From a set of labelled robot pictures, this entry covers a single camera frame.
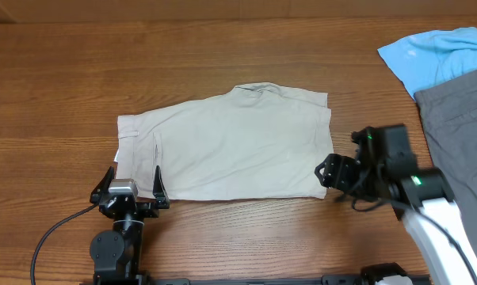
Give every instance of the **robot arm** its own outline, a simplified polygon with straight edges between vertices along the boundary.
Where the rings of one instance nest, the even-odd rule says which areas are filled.
[[[418,168],[406,127],[366,127],[352,133],[352,140],[359,146],[354,159],[330,154],[316,168],[321,185],[343,191],[339,201],[354,197],[353,209],[358,200],[377,202],[358,211],[391,203],[397,219],[403,221],[422,252],[435,284],[477,284],[477,258],[452,189],[439,169]],[[404,282],[382,279],[377,283]]]

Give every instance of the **black cylinder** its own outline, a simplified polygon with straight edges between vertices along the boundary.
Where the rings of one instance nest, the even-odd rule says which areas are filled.
[[[138,216],[126,214],[123,218],[113,222],[113,230],[124,238],[126,251],[132,251],[132,259],[126,263],[124,278],[134,278],[140,267],[140,254],[142,252],[143,219]]]

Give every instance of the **wood grain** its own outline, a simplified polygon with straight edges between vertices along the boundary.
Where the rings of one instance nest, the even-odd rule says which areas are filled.
[[[112,164],[116,117],[275,82],[329,93],[334,149],[351,131],[405,123],[423,166],[418,111],[376,49],[477,17],[0,25],[0,284],[28,284],[32,252],[55,222],[88,206]],[[156,278],[315,277],[396,261],[426,273],[383,207],[324,200],[176,202],[147,222],[143,268]],[[90,280],[97,211],[59,228],[41,250],[39,284]]]

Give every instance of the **green light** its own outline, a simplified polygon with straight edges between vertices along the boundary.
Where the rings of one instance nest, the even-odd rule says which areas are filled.
[[[411,177],[411,180],[412,180],[412,181],[414,182],[414,184],[417,185],[417,186],[422,185],[422,181],[421,181],[420,178],[418,178],[418,177],[412,176],[412,177]]]

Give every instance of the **folded cloth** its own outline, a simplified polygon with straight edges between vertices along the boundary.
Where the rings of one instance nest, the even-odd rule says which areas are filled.
[[[419,90],[477,70],[477,28],[423,32],[378,52],[413,97]]]
[[[172,200],[323,198],[314,168],[334,151],[326,93],[272,83],[119,116],[117,178],[152,198],[160,166]]]
[[[455,193],[477,257],[477,70],[414,97],[430,155]]]

